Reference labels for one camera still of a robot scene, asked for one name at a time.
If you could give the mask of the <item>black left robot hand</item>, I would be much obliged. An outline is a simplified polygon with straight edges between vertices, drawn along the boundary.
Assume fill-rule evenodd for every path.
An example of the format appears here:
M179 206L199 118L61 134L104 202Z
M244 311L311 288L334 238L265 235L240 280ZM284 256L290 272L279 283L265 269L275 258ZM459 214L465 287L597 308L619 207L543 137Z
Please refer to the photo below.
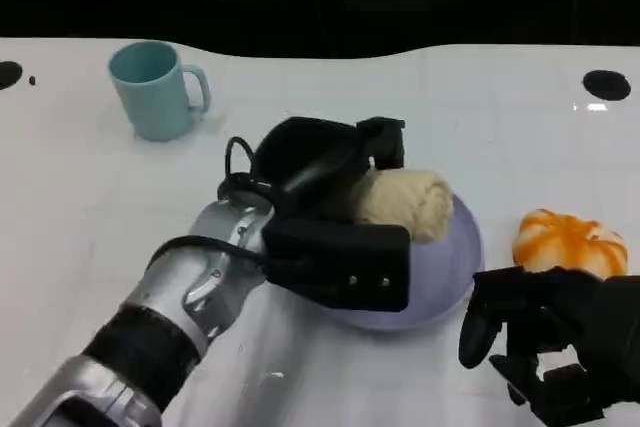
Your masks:
M260 142L253 177L274 190L274 219L351 221L353 189L373 168L404 166L405 122L372 117L345 124L291 117Z

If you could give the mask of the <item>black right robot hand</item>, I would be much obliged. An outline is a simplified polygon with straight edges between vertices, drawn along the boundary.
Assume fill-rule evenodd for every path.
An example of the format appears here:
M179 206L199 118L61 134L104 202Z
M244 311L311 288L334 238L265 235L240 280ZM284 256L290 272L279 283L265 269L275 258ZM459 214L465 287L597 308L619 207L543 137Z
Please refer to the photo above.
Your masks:
M639 279L555 267L480 272L461 328L467 369L488 360L511 400L546 426L639 400Z

